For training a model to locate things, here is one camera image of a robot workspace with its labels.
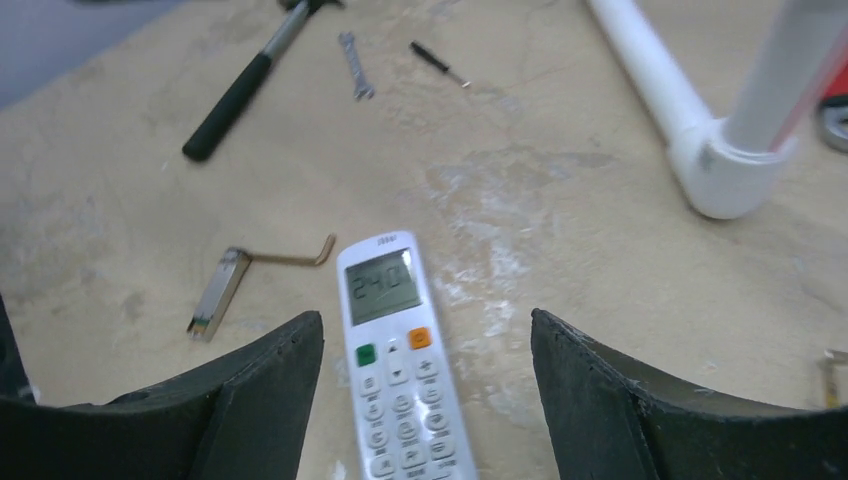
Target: white remote control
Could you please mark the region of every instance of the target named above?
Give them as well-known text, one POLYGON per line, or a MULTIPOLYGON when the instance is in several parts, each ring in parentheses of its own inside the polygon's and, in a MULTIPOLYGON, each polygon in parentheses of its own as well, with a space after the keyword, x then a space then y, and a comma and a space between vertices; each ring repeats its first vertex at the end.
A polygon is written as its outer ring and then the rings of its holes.
POLYGON ((415 236, 350 246, 337 271, 362 478, 476 480, 415 236))

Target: small screwdriver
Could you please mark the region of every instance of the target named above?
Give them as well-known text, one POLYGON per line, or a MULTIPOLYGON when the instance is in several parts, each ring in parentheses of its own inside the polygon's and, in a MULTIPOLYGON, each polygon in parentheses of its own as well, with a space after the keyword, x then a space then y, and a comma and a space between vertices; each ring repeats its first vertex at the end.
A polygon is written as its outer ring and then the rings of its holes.
POLYGON ((450 77, 454 82, 458 83, 460 87, 468 88, 471 85, 471 82, 453 73, 450 66, 436 58, 435 55, 430 53, 426 48, 422 47, 420 43, 412 42, 409 44, 409 48, 412 49, 416 55, 424 59, 425 62, 441 70, 444 75, 450 77))

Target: remote display screen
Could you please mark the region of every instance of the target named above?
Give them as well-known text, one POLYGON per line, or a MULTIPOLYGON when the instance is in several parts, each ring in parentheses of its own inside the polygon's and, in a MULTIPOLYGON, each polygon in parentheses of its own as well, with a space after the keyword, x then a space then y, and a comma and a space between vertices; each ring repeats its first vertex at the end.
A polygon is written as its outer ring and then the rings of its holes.
POLYGON ((408 249, 348 267, 345 276, 354 325, 421 305, 408 249))

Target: hammer head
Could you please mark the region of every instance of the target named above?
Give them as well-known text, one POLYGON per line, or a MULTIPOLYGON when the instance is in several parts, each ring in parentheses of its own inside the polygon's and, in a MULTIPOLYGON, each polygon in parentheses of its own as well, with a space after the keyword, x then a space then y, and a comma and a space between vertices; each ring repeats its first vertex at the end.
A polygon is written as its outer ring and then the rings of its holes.
POLYGON ((291 10, 296 7, 301 2, 306 2, 309 5, 309 14, 317 12, 319 8, 323 7, 326 3, 334 3, 339 6, 339 8, 344 8, 344 3, 341 0, 279 0, 280 4, 285 7, 286 10, 291 10))

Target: arrow button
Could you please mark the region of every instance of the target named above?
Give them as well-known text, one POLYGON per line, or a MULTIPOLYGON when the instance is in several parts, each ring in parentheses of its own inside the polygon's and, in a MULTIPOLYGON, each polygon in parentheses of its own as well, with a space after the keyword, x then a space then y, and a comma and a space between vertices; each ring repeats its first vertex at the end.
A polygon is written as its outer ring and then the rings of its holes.
POLYGON ((391 355, 386 361, 389 373, 389 385, 400 385, 409 380, 409 374, 400 355, 391 355))

